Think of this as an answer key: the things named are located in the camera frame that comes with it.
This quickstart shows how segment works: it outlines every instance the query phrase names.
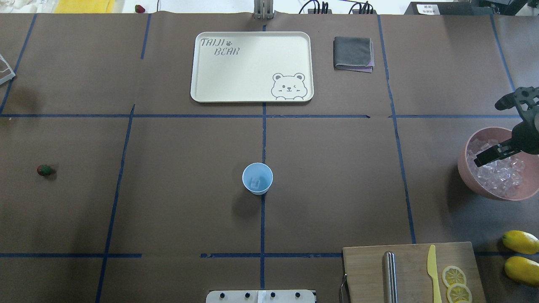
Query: strawberry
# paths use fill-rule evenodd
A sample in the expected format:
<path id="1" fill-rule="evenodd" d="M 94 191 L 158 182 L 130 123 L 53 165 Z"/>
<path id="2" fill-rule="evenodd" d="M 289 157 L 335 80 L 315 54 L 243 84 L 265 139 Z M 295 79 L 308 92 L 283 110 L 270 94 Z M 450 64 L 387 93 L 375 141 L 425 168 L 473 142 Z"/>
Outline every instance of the strawberry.
<path id="1" fill-rule="evenodd" d="M 136 12 L 136 13 L 143 13 L 143 12 L 145 12 L 145 11 L 146 11 L 146 9 L 144 9 L 144 8 L 142 7 L 142 5 L 138 5 L 138 4 L 135 5 L 135 12 Z"/>
<path id="2" fill-rule="evenodd" d="M 40 176 L 48 176 L 52 174 L 52 168 L 48 165 L 40 165 L 37 167 L 37 173 Z"/>

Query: label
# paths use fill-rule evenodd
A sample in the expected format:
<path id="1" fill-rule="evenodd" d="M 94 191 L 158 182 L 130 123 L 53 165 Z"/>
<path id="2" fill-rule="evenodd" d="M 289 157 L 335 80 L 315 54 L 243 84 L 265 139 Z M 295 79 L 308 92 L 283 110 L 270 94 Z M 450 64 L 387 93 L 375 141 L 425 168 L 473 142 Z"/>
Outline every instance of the label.
<path id="1" fill-rule="evenodd" d="M 237 56 L 239 55 L 239 47 L 233 47 L 232 41 L 219 38 L 202 38 L 200 41 L 201 47 L 214 47 L 216 56 Z"/>
<path id="2" fill-rule="evenodd" d="M 436 4 L 416 4 L 421 15 L 439 15 L 440 10 Z"/>

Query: blue paper cup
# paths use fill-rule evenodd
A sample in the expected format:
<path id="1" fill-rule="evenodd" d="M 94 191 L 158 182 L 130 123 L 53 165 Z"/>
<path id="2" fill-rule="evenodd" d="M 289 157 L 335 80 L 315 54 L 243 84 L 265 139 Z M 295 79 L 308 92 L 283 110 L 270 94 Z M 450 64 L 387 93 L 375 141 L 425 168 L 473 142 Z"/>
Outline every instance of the blue paper cup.
<path id="1" fill-rule="evenodd" d="M 273 172 L 264 163 L 249 164 L 241 176 L 243 185 L 253 194 L 265 194 L 273 183 Z"/>

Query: pink bowl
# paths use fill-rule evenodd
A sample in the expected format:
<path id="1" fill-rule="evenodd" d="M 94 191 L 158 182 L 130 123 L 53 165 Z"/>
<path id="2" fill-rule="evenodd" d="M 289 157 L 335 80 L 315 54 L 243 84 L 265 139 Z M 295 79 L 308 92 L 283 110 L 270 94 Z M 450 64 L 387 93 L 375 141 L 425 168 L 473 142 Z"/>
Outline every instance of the pink bowl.
<path id="1" fill-rule="evenodd" d="M 470 142 L 475 139 L 485 142 L 489 139 L 496 139 L 499 142 L 503 142 L 509 138 L 511 138 L 511 130 L 502 127 L 487 127 L 478 130 L 466 141 L 466 145 L 464 145 L 459 156 L 459 174 L 464 183 L 476 194 L 499 201 L 521 201 L 533 197 L 539 191 L 539 156 L 537 155 L 530 155 L 524 152 L 516 155 L 524 161 L 526 166 L 522 171 L 523 182 L 516 187 L 516 195 L 513 197 L 500 197 L 491 193 L 472 175 L 468 161 L 466 161 L 466 153 Z"/>

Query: metal clamp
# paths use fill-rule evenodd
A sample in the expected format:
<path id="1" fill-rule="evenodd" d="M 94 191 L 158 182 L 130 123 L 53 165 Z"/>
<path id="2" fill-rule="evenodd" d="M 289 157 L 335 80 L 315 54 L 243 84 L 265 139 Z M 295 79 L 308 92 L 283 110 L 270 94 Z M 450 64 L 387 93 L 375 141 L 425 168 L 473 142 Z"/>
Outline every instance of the metal clamp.
<path id="1" fill-rule="evenodd" d="M 347 284 L 347 278 L 348 278 L 348 275 L 346 273 L 344 273 L 344 276 L 342 277 L 342 284 L 341 284 L 341 289 L 339 291 L 339 294 L 338 294 L 338 301 L 340 303 L 343 303 L 343 297 L 344 297 L 344 287 L 346 286 Z"/>
<path id="2" fill-rule="evenodd" d="M 255 19 L 273 19 L 273 0 L 254 0 Z"/>

